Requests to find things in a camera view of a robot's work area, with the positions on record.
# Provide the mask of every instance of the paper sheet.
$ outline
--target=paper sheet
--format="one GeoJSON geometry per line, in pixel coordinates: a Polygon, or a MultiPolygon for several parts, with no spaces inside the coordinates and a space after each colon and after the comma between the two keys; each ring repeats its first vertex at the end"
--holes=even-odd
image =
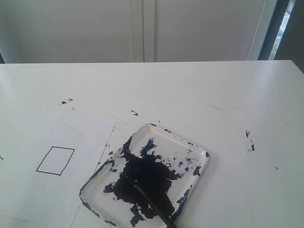
{"type": "Polygon", "coordinates": [[[69,228],[114,124],[72,112],[49,116],[1,167],[0,215],[69,228]]]}

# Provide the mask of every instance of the plastic tray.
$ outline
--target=plastic tray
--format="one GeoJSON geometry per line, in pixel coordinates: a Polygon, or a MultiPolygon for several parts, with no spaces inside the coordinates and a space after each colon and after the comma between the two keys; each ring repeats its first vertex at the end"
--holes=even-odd
{"type": "Polygon", "coordinates": [[[182,139],[167,129],[147,124],[133,134],[80,190],[79,196],[83,205],[111,227],[167,227],[159,216],[147,218],[142,212],[141,205],[124,201],[115,194],[114,186],[118,185],[117,182],[128,162],[124,156],[126,153],[135,159],[153,156],[156,158],[155,162],[162,163],[157,165],[165,165],[169,169],[171,176],[166,181],[170,181],[171,186],[166,191],[166,196],[174,207],[171,213],[172,220],[181,213],[208,162],[209,153],[201,146],[182,139]]]}

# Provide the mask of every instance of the paint palette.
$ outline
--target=paint palette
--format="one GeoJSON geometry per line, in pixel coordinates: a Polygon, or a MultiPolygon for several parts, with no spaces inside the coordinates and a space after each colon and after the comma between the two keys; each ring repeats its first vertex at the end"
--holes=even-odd
{"type": "Polygon", "coordinates": [[[209,153],[154,124],[142,126],[81,188],[84,206],[112,227],[167,227],[136,182],[173,221],[203,172],[209,153]]]}

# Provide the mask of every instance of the cabinet door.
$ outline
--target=cabinet door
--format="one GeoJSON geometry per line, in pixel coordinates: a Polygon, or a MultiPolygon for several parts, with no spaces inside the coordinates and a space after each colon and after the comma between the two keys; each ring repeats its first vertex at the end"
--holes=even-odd
{"type": "Polygon", "coordinates": [[[6,63],[143,61],[141,0],[1,0],[6,63]]]}
{"type": "Polygon", "coordinates": [[[145,0],[146,3],[154,9],[144,7],[144,33],[146,36],[155,32],[153,47],[145,38],[146,61],[224,61],[258,58],[276,0],[145,0]],[[154,24],[147,24],[146,20],[151,19],[154,24]]]}

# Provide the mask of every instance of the paintbrush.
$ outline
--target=paintbrush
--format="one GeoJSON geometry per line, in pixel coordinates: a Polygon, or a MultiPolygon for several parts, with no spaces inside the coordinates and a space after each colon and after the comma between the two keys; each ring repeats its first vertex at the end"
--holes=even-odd
{"type": "Polygon", "coordinates": [[[139,187],[136,183],[134,183],[133,181],[131,181],[127,176],[125,176],[125,178],[129,181],[130,184],[132,184],[134,186],[134,188],[141,193],[141,195],[147,200],[147,202],[150,204],[150,206],[156,211],[156,213],[158,214],[158,216],[164,221],[164,223],[166,223],[166,225],[168,226],[168,228],[177,228],[176,225],[174,225],[174,222],[170,220],[170,218],[163,213],[163,211],[161,209],[158,208],[158,206],[156,205],[156,203],[154,202],[154,200],[151,199],[151,197],[149,197],[149,194],[147,194],[141,187],[139,187]]]}

